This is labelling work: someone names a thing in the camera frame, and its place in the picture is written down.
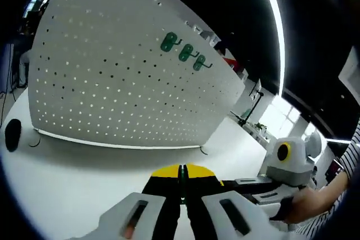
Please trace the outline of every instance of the green hook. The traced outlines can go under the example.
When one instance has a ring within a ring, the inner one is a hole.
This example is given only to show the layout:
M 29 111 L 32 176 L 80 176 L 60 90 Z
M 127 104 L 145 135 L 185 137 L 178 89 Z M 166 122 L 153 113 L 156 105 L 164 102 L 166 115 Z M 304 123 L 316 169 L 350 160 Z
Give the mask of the green hook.
M 211 68 L 211 67 L 213 66 L 213 64 L 210 64 L 210 66 L 206 66 L 206 65 L 204 64 L 205 60 L 206 60 L 205 56 L 200 55 L 200 56 L 197 58 L 196 62 L 194 63 L 193 69 L 196 70 L 196 71 L 199 71 L 202 66 L 207 67 L 208 69 Z
M 165 38 L 160 46 L 161 50 L 163 50 L 164 52 L 170 52 L 170 50 L 173 48 L 174 45 L 180 45 L 180 43 L 182 42 L 182 39 L 180 39 L 178 42 L 176 42 L 177 39 L 178 39 L 178 36 L 175 33 L 169 32 L 165 36 Z
M 181 50 L 181 53 L 179 55 L 179 60 L 182 62 L 185 62 L 190 56 L 197 57 L 200 53 L 196 52 L 195 55 L 192 55 L 192 51 L 194 50 L 194 47 L 191 44 L 187 44 L 184 46 L 183 50 Z

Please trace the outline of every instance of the ceiling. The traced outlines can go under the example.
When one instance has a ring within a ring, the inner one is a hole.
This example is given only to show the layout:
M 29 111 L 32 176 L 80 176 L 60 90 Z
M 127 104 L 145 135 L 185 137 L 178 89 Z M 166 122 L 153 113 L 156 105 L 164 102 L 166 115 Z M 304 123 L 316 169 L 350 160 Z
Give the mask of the ceiling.
M 11 0 L 10 22 L 28 0 Z M 280 61 L 269 0 L 181 0 L 225 41 L 253 80 L 278 92 Z M 350 139 L 360 117 L 354 98 L 338 80 L 354 41 L 346 1 L 277 0 L 285 36 L 283 97 L 326 136 Z M 11 24 L 5 27 L 11 31 Z

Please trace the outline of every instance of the yellow part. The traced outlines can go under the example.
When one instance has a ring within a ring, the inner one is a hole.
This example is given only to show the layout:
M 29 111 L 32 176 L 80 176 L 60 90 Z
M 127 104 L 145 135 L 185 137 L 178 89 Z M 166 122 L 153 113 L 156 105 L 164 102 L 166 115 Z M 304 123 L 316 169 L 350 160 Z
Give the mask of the yellow part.
M 186 166 L 189 178 L 215 176 L 215 174 L 208 168 L 197 166 L 194 164 L 186 164 Z
M 177 178 L 178 174 L 179 174 L 179 164 L 176 164 L 154 171 L 151 176 Z
M 289 159 L 289 157 L 291 156 L 291 146 L 289 143 L 283 143 L 282 145 L 285 145 L 287 147 L 287 156 L 281 162 L 286 162 Z

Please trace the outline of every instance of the desk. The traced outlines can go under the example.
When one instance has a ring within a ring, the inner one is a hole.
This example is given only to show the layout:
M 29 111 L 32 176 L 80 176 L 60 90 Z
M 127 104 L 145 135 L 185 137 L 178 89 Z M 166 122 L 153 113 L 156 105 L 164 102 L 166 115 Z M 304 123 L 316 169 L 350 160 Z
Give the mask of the desk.
M 270 140 L 259 134 L 259 130 L 255 129 L 249 123 L 246 123 L 242 128 L 247 131 L 262 147 L 266 148 Z
M 4 128 L 12 118 L 22 123 L 19 148 L 6 150 Z M 16 101 L 0 131 L 1 161 L 20 208 L 45 239 L 81 237 L 98 226 L 101 214 L 131 192 L 141 192 L 158 168 L 193 162 L 219 179 L 258 175 L 266 150 L 225 118 L 202 150 L 129 150 L 88 146 L 41 136 L 30 148 L 33 130 L 28 91 Z M 194 239 L 181 208 L 175 239 Z

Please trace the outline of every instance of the striped shirt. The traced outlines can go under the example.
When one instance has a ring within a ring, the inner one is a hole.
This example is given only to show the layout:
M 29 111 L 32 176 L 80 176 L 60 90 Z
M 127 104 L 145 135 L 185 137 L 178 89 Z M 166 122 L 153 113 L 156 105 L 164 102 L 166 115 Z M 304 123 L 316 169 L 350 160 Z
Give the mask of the striped shirt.
M 360 158 L 360 120 L 356 127 L 354 136 L 346 149 L 345 153 L 342 155 L 340 162 L 343 165 L 348 178 L 351 179 L 354 170 L 358 164 Z M 307 239 L 311 239 L 315 233 L 327 222 L 331 215 L 338 209 L 340 202 L 344 198 L 344 191 L 339 198 L 334 202 L 332 207 L 325 213 L 316 216 L 311 219 L 306 225 L 298 228 L 295 232 L 299 234 L 306 235 Z

